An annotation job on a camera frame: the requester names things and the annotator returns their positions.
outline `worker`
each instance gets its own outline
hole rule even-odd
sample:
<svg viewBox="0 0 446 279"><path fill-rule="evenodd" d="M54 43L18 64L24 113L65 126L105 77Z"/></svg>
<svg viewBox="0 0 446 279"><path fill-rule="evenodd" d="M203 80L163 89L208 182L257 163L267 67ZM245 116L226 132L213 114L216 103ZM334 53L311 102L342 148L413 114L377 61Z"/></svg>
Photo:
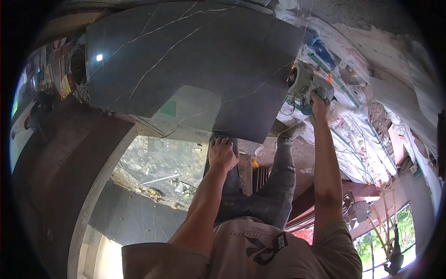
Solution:
<svg viewBox="0 0 446 279"><path fill-rule="evenodd" d="M390 266L388 266L388 263L384 264L384 270L390 275L395 276L397 275L398 271L400 271L401 266L403 265L404 256L401 254L398 224L395 224L395 229L393 231L395 232L395 239L393 247L391 246L392 252L390 253L389 257Z"/></svg>
<svg viewBox="0 0 446 279"><path fill-rule="evenodd" d="M343 221L341 177L327 120L330 105L314 93L312 100L311 246L284 231L296 187L291 148L305 131L303 122L279 135L271 175L251 196L240 189L235 139L214 135L186 220L167 243L124 246L124 278L361 278L362 263Z"/></svg>

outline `marble tile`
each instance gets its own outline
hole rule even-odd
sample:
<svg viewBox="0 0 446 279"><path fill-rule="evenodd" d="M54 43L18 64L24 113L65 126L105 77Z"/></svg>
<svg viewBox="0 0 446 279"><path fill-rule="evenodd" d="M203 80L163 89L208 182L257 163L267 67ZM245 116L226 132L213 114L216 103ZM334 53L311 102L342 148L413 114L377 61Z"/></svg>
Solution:
<svg viewBox="0 0 446 279"><path fill-rule="evenodd" d="M126 10L87 28L90 100L98 108L263 142L299 46L310 37L305 33L223 4Z"/></svg>

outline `left hand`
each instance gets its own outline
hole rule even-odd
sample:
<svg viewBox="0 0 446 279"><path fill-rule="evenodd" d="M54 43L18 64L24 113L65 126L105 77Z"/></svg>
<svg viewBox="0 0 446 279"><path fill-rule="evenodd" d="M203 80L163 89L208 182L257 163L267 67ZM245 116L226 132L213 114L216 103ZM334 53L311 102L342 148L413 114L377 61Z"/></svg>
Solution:
<svg viewBox="0 0 446 279"><path fill-rule="evenodd" d="M233 142L227 137L218 137L209 144L209 164L211 167L230 171L239 162L239 153L232 150Z"/></svg>

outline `yellow object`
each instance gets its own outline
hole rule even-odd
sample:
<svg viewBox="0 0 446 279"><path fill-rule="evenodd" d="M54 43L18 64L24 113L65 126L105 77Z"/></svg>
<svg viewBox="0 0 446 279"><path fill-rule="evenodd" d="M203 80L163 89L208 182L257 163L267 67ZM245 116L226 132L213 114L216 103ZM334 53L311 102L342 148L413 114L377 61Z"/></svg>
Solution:
<svg viewBox="0 0 446 279"><path fill-rule="evenodd" d="M253 159L251 160L251 166L253 169L256 169L259 167L259 163L257 163L257 161Z"/></svg>

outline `gray t-shirt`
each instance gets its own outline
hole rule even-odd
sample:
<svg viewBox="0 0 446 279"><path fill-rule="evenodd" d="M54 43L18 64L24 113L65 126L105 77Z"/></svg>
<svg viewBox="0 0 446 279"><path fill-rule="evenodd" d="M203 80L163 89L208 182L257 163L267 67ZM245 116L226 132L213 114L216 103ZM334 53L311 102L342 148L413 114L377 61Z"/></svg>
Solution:
<svg viewBox="0 0 446 279"><path fill-rule="evenodd" d="M210 258L168 243L124 246L124 279L362 277L362 263L344 221L328 225L311 246L251 217L221 223L214 233Z"/></svg>

